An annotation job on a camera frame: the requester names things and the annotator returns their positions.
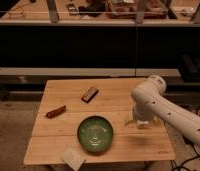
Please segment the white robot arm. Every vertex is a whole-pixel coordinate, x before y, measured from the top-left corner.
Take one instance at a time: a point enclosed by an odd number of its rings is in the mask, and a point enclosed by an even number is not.
[[[164,79],[157,75],[150,76],[135,87],[132,91],[132,98],[136,101],[134,117],[148,121],[152,119],[153,113],[200,147],[200,117],[162,97],[165,90]]]

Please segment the metal bar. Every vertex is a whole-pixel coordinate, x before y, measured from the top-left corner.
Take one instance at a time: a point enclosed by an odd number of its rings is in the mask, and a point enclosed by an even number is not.
[[[57,7],[55,0],[46,0],[48,9],[49,9],[49,15],[52,23],[57,23],[59,20],[59,16],[57,13]]]
[[[196,12],[191,17],[191,21],[193,21],[194,24],[200,24],[200,3],[196,9]]]
[[[139,0],[137,3],[136,23],[141,24],[145,17],[145,8],[148,0]]]

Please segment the green bowl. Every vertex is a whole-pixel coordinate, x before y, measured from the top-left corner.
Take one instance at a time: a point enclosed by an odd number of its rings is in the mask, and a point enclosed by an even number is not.
[[[104,152],[111,145],[113,128],[105,118],[90,116],[79,125],[77,138],[82,147],[88,152]]]

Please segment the sausage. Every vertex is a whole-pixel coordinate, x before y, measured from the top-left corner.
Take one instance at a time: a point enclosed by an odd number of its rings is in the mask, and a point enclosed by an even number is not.
[[[56,117],[56,116],[62,114],[62,113],[65,112],[65,111],[66,111],[66,105],[64,105],[64,106],[62,106],[62,107],[60,107],[60,108],[58,108],[58,109],[55,109],[55,110],[52,110],[52,111],[46,113],[45,116],[46,116],[47,118],[51,119],[51,118],[54,118],[54,117]]]

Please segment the chocolate bar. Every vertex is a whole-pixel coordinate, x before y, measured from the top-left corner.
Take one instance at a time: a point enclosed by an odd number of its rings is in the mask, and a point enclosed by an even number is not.
[[[96,94],[98,93],[98,89],[95,87],[91,87],[88,91],[85,92],[85,94],[83,94],[81,100],[89,103],[91,101],[91,99],[96,96]]]

